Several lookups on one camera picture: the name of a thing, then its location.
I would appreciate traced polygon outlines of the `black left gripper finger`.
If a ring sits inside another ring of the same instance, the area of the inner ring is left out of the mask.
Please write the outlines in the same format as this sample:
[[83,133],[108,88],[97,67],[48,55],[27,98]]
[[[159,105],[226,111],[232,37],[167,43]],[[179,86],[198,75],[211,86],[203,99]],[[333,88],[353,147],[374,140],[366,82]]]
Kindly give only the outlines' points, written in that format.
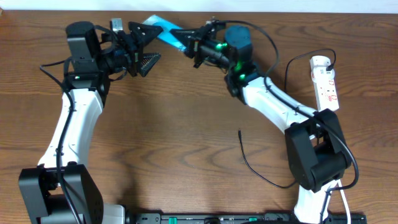
[[145,25],[138,22],[128,22],[132,38],[141,44],[149,44],[163,32],[161,26]]
[[138,72],[142,77],[146,77],[153,66],[160,60],[160,53],[144,53],[139,60]]

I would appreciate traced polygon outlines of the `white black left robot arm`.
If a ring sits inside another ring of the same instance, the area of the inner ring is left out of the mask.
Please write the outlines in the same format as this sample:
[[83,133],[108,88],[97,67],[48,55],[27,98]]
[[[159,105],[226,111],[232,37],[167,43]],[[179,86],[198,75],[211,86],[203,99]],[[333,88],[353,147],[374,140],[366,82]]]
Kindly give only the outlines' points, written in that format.
[[34,168],[23,169],[19,189],[32,223],[132,223],[122,205],[108,204],[86,167],[96,122],[110,84],[146,76],[160,54],[144,47],[160,26],[112,19],[105,28],[88,21],[65,29],[71,55],[63,64],[62,112],[52,140]]

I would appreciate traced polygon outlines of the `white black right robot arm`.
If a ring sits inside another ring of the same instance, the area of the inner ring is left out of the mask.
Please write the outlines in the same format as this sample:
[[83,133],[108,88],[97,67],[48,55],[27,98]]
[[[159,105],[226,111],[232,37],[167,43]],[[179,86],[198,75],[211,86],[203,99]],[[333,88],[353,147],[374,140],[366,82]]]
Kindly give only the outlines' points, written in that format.
[[331,105],[305,106],[275,86],[269,71],[253,60],[251,30],[244,21],[212,21],[197,29],[172,29],[195,67],[204,62],[226,70],[230,94],[258,110],[285,136],[289,169],[299,186],[294,217],[300,223],[324,223],[334,191],[346,169],[358,164],[343,137]]

